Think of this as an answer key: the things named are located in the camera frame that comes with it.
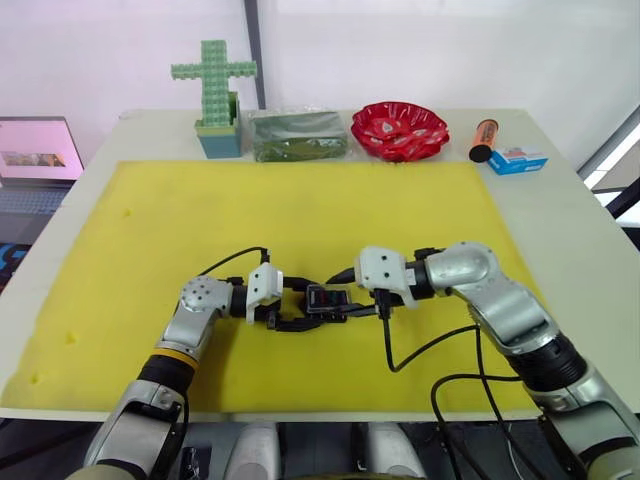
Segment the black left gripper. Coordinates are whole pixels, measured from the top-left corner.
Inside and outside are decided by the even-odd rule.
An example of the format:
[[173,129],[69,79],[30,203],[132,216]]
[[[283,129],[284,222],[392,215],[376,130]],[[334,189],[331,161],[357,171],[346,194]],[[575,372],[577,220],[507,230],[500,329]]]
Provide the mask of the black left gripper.
[[[292,278],[292,289],[305,292],[315,282],[303,277]],[[278,332],[303,333],[326,324],[342,324],[346,322],[344,315],[316,315],[296,318],[294,321],[285,320],[281,314],[281,293],[277,293],[272,286],[266,287],[259,295],[257,306],[254,308],[254,320],[262,322],[269,330]]]

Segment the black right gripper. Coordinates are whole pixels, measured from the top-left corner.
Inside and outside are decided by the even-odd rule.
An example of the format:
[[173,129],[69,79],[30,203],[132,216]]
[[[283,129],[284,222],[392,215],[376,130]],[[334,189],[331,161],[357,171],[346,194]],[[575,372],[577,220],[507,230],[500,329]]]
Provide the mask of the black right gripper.
[[[330,277],[326,281],[326,284],[344,285],[354,282],[354,269],[347,268]],[[374,300],[374,304],[348,304],[344,307],[344,316],[347,318],[362,318],[378,315],[381,320],[389,320],[391,318],[392,310],[394,307],[404,306],[404,301],[400,295],[386,289],[374,289],[370,293],[370,296]]]

